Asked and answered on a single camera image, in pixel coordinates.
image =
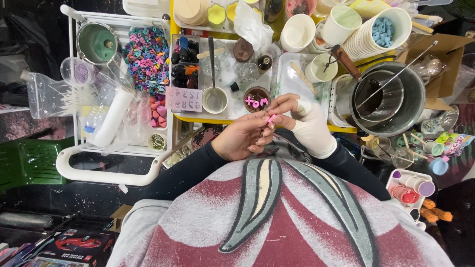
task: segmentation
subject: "white cart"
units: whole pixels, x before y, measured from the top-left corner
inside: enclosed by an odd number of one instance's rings
[[[61,6],[61,12],[69,17],[69,54],[71,57],[77,57],[74,55],[73,46],[74,39],[73,33],[77,32],[80,25],[85,22],[100,22],[112,27],[119,38],[119,42],[124,47],[129,42],[129,31],[134,27],[144,26],[158,26],[162,25],[162,14],[159,14],[160,18],[147,18],[137,16],[126,16],[106,13],[95,12],[81,12],[72,9],[69,6]],[[77,170],[69,165],[69,158],[76,153],[80,152],[96,152],[101,153],[103,150],[86,144],[87,137],[81,135],[81,126],[79,120],[80,114],[74,115],[74,132],[75,132],[75,146],[62,150],[56,159],[56,168],[58,172],[73,181],[91,181],[91,182],[103,182],[114,184],[125,184],[143,186],[152,182],[158,175],[162,162],[171,156],[177,149],[181,148],[186,142],[190,140],[202,127],[196,125],[193,127],[193,123],[187,123],[176,118],[169,110],[167,112],[167,127],[165,129],[156,129],[157,133],[167,135],[167,150],[154,152],[151,151],[146,143],[138,143],[135,145],[129,145],[127,148],[114,152],[114,154],[131,155],[131,156],[144,156],[155,158],[152,161],[150,170],[145,175],[127,174],[127,173],[114,173],[114,172],[97,172],[87,170]],[[181,133],[182,124],[188,124],[186,133]]]

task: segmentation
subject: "latex glove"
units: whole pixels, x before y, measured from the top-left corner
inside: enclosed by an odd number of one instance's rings
[[[238,161],[261,153],[272,142],[275,124],[265,111],[244,115],[233,121],[211,141],[214,151],[227,161]]]
[[[282,115],[288,111],[292,117]],[[267,114],[276,114],[272,122],[291,130],[313,157],[324,159],[335,152],[337,142],[317,103],[303,101],[296,94],[285,94],[272,101]]]

